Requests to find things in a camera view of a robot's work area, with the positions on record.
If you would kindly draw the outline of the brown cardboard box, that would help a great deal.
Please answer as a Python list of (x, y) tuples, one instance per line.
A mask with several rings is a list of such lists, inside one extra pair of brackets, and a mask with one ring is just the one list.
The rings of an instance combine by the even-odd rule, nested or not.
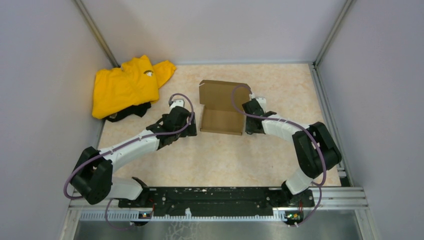
[(205, 133), (241, 136), (245, 116), (238, 112), (250, 100), (246, 83), (204, 79), (199, 83), (199, 103), (203, 105), (199, 130)]

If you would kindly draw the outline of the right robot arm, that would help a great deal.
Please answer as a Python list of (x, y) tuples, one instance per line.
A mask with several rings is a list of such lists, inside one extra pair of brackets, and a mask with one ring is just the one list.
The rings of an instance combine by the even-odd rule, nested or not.
[(282, 119), (273, 111), (264, 111), (256, 98), (242, 108), (247, 134), (276, 136), (294, 145), (299, 168), (281, 185), (281, 199), (287, 206), (295, 206), (317, 177), (341, 162), (341, 152), (324, 123), (301, 125)]

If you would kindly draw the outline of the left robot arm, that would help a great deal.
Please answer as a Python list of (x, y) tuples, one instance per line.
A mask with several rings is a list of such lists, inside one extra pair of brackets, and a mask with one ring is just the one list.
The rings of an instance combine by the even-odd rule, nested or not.
[(113, 174), (131, 161), (196, 134), (195, 113), (182, 106), (171, 107), (169, 113), (127, 141), (100, 150), (86, 148), (66, 184), (90, 205), (105, 199), (125, 199), (144, 207), (150, 200), (150, 193), (144, 190), (147, 185), (137, 177), (125, 179)]

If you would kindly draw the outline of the black garment under shirt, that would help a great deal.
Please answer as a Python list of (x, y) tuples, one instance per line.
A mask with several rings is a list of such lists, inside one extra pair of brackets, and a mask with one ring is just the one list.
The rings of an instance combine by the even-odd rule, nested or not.
[(150, 102), (142, 103), (139, 105), (131, 105), (123, 110), (106, 116), (104, 119), (109, 122), (115, 123), (131, 115), (135, 115), (142, 118), (147, 113), (148, 109), (151, 108), (151, 106), (152, 104)]

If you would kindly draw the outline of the yellow shirt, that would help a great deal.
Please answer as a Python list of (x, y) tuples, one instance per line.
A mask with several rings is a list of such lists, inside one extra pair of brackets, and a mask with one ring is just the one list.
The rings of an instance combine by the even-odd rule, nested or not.
[(128, 107), (155, 103), (159, 89), (174, 75), (177, 67), (169, 60), (152, 64), (147, 55), (133, 57), (120, 67), (101, 69), (94, 79), (92, 117), (104, 119)]

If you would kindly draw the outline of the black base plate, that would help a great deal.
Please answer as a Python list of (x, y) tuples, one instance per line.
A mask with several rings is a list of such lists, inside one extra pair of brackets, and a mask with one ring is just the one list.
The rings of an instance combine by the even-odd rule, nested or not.
[(274, 208), (309, 208), (315, 199), (307, 189), (293, 205), (281, 187), (151, 187), (135, 200), (120, 199), (120, 208), (152, 208), (155, 217), (268, 217)]

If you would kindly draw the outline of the aluminium frame rail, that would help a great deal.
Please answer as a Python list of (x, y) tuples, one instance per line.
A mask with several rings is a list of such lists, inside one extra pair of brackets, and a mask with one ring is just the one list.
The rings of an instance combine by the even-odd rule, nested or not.
[(137, 200), (73, 200), (82, 221), (281, 222), (319, 211), (366, 210), (359, 187), (310, 187), (292, 199), (280, 187), (152, 187)]

